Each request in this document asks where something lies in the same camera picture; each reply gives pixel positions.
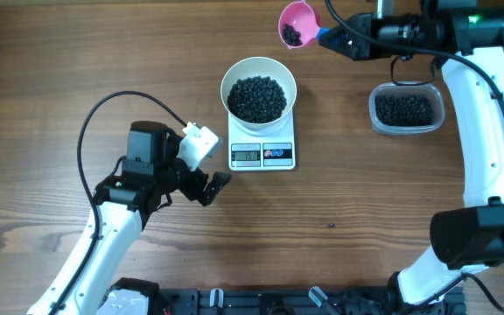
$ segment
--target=green light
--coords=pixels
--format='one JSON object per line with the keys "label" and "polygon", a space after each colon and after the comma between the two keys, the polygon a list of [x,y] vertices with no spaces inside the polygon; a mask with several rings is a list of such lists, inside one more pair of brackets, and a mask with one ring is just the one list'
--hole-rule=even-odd
{"label": "green light", "polygon": [[480,21],[480,16],[469,16],[468,21],[470,21],[470,23],[478,23],[478,21]]}

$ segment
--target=clear plastic container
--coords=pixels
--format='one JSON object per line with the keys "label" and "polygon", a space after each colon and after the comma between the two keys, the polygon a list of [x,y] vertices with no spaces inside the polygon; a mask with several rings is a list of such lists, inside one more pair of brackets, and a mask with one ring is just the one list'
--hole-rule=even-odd
{"label": "clear plastic container", "polygon": [[[433,124],[421,127],[396,127],[396,126],[388,126],[382,123],[378,119],[378,116],[376,115],[376,104],[375,104],[375,97],[381,95],[384,96],[425,95],[429,97],[430,103],[435,113]],[[445,102],[443,101],[443,95],[441,94],[441,91],[439,91],[438,88],[432,84],[426,84],[423,86],[415,86],[415,87],[397,86],[394,83],[381,84],[380,86],[374,89],[373,93],[371,93],[371,96],[369,97],[368,111],[371,115],[373,130],[378,133],[393,136],[416,135],[424,132],[431,132],[440,127],[445,121]]]}

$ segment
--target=pink scoop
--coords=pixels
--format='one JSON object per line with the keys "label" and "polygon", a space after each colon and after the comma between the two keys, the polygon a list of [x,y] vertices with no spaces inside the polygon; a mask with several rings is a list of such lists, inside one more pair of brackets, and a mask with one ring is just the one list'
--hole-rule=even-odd
{"label": "pink scoop", "polygon": [[[287,45],[284,40],[284,25],[291,25],[295,31],[300,32],[302,45]],[[308,46],[316,41],[320,32],[320,16],[305,0],[290,3],[281,13],[279,18],[279,37],[289,49]]]}

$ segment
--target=white robotic arm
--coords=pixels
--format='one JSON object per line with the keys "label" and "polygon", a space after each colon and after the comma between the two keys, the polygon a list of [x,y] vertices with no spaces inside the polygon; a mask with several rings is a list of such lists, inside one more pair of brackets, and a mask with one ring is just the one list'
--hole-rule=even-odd
{"label": "white robotic arm", "polygon": [[101,216],[100,235],[94,235],[95,217],[91,212],[85,230],[58,276],[27,314],[49,313],[80,267],[93,237],[98,237],[96,247],[59,308],[59,314],[147,313],[149,299],[138,292],[123,291],[120,297],[116,293],[107,301],[103,297],[109,296],[105,292],[112,276],[131,244],[139,238],[149,215],[160,208],[160,196],[165,194],[170,202],[168,193],[179,189],[189,200],[199,200],[206,206],[230,180],[230,175],[215,173],[206,186],[207,175],[198,168],[222,140],[207,127],[200,128],[193,123],[188,123],[184,132],[186,137],[182,139],[161,123],[132,124],[128,156],[118,161],[122,162],[122,176],[111,174],[95,190]]}
{"label": "white robotic arm", "polygon": [[[473,55],[466,58],[484,69],[504,95],[501,47],[474,49]],[[504,204],[504,124],[499,104],[489,86],[467,66],[449,60],[442,72],[456,109],[464,153],[465,206],[487,205],[491,197],[500,197]],[[418,305],[451,284],[462,272],[475,274],[486,269],[486,265],[477,264],[451,270],[429,247],[400,273],[398,283],[403,300]]]}

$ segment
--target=wooden table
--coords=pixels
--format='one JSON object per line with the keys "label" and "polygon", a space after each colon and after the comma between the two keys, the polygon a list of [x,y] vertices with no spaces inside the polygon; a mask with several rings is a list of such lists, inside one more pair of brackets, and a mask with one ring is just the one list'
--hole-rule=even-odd
{"label": "wooden table", "polygon": [[[311,3],[335,25],[321,0]],[[25,313],[37,301],[84,228],[89,205],[75,147],[90,108],[112,92],[140,90],[227,137],[221,79],[249,56],[279,60],[295,75],[297,169],[234,173],[209,207],[175,193],[116,276],[163,288],[383,285],[429,246],[431,216],[463,206],[462,152],[445,84],[436,83],[448,115],[441,129],[375,134],[368,95],[389,81],[390,60],[354,63],[319,46],[286,49],[276,33],[285,5],[0,8],[0,314]],[[335,6],[344,17],[375,10],[362,0]],[[416,1],[397,1],[396,12],[408,11],[418,12]],[[428,62],[401,64],[398,78],[426,79]],[[91,187],[125,153],[136,120],[181,132],[144,99],[106,104],[83,149]],[[227,172],[226,152],[225,145],[202,168]],[[482,277],[504,303],[504,265]],[[495,313],[474,284],[465,287],[471,314]]]}

